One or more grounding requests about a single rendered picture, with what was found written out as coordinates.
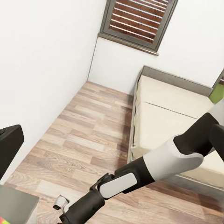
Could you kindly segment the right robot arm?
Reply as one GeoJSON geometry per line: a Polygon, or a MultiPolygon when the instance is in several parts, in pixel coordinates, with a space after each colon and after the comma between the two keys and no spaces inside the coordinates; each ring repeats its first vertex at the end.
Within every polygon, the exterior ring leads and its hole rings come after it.
{"type": "Polygon", "coordinates": [[[60,210],[68,202],[60,216],[61,224],[85,224],[105,205],[105,199],[196,169],[203,163],[205,156],[215,151],[209,141],[213,124],[224,126],[224,98],[184,134],[172,136],[158,148],[115,170],[114,175],[106,173],[77,202],[60,194],[52,208],[60,210]]]}

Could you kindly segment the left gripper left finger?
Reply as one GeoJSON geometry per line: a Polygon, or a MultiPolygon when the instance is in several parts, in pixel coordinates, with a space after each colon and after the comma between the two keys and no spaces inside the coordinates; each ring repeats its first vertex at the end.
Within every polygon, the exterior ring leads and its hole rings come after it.
{"type": "Polygon", "coordinates": [[[20,124],[0,129],[0,180],[24,143],[20,124]]]}

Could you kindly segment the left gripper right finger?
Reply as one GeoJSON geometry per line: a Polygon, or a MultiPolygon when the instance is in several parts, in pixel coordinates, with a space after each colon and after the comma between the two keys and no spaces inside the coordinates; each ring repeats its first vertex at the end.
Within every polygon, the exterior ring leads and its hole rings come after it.
{"type": "Polygon", "coordinates": [[[213,124],[209,141],[224,162],[224,126],[213,124]]]}

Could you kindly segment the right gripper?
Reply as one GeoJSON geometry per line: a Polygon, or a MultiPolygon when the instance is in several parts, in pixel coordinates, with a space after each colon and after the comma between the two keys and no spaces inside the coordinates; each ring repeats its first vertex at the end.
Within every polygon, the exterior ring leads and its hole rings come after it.
{"type": "Polygon", "coordinates": [[[94,214],[90,200],[83,196],[60,216],[61,224],[85,224],[94,214]]]}

